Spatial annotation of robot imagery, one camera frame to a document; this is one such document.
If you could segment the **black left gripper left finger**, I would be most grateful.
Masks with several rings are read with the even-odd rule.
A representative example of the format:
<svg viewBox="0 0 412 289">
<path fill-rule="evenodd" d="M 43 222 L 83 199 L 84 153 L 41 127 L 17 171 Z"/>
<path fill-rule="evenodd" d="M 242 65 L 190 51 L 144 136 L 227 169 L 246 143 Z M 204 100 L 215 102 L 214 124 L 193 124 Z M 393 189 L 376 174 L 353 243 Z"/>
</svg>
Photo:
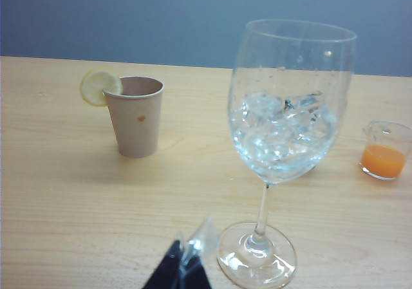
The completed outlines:
<svg viewBox="0 0 412 289">
<path fill-rule="evenodd" d="M 183 234 L 179 232 L 143 288 L 178 288 L 183 249 Z"/>
</svg>

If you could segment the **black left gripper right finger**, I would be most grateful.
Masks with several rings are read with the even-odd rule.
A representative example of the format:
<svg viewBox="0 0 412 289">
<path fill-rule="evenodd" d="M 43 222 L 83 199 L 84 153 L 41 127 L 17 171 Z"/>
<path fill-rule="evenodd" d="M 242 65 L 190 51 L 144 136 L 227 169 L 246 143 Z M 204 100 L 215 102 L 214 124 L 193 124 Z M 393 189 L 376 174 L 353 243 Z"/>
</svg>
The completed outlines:
<svg viewBox="0 0 412 289">
<path fill-rule="evenodd" d="M 219 234 L 212 218 L 205 218 L 184 244 L 179 288 L 212 288 L 204 263 L 215 256 Z"/>
</svg>

